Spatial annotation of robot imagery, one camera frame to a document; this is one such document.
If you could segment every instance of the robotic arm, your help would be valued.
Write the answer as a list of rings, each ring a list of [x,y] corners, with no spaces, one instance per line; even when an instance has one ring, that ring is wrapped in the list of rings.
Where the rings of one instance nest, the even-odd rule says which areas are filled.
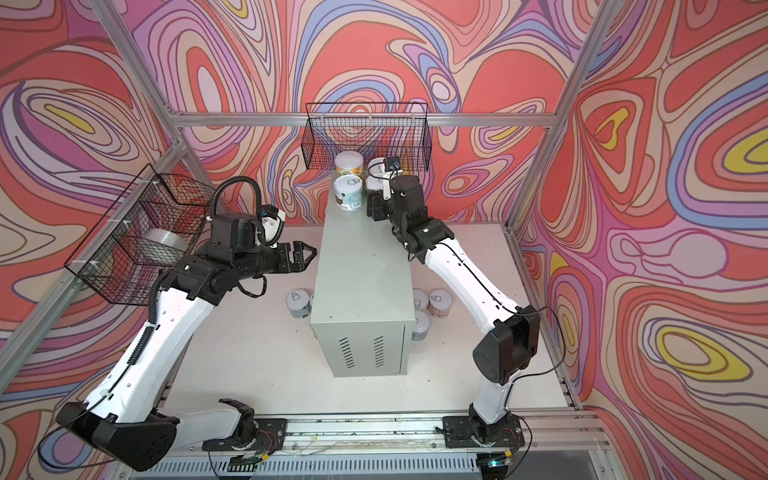
[[[266,292],[266,273],[301,272],[317,254],[303,242],[277,243],[285,214],[266,205],[249,214],[211,216],[211,238],[177,262],[150,291],[149,318],[107,377],[86,398],[70,402],[57,422],[89,445],[138,471],[171,449],[210,439],[244,449],[256,435],[253,409],[224,399],[197,411],[155,409],[158,393],[197,327],[225,293]],[[258,239],[270,238],[257,244]],[[304,252],[311,254],[305,258]],[[263,278],[261,294],[240,281]]]
[[[536,354],[539,314],[532,306],[521,308],[480,271],[453,232],[428,215],[419,179],[400,171],[398,157],[385,160],[382,197],[370,203],[382,205],[373,209],[379,219],[389,218],[397,240],[453,289],[485,334],[473,352],[483,378],[469,420],[472,436],[486,443],[505,427],[512,383]]]

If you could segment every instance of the ventilation slot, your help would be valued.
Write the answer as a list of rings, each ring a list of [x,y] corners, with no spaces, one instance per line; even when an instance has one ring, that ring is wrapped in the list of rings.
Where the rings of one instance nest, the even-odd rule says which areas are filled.
[[[373,360],[376,362],[376,368],[384,366],[384,337],[373,340]]]
[[[355,358],[352,357],[352,347],[349,346],[348,337],[339,340],[339,345],[341,345],[341,355],[346,364],[346,368],[351,369],[355,366]]]

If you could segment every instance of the wire basket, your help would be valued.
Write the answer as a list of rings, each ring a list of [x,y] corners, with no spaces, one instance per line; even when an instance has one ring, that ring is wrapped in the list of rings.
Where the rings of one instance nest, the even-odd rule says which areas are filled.
[[[402,169],[426,172],[432,160],[429,106],[423,102],[318,102],[306,104],[301,150],[307,170],[330,170],[339,152],[356,151],[366,164],[400,157]]]
[[[184,175],[141,177],[131,184],[143,187],[135,204],[121,219],[107,220],[117,225],[106,241],[87,260],[73,260],[97,225],[65,264],[109,303],[147,305],[150,286],[160,272],[194,250],[213,196],[212,187]]]

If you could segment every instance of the white table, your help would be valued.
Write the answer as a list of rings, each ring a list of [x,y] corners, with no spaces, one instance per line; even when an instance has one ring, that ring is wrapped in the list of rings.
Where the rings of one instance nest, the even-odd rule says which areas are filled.
[[[513,300],[528,305],[501,227],[450,227],[485,275]],[[322,248],[322,232],[322,227],[287,227],[281,240],[304,240]],[[427,293],[447,288],[418,260],[411,269],[414,288]],[[192,338],[165,406],[194,408],[230,397],[262,415],[468,408],[481,376],[472,361],[481,334],[458,300],[447,318],[433,320],[426,339],[412,343],[407,375],[334,378],[308,319],[294,319],[285,304],[291,290],[312,290],[316,272],[313,263],[302,273],[269,275],[267,295],[258,300],[236,290],[228,293]],[[247,280],[243,285],[255,291],[260,282]],[[540,338],[528,371],[551,367]],[[551,372],[516,383],[508,406],[514,411],[563,408],[567,403]]]

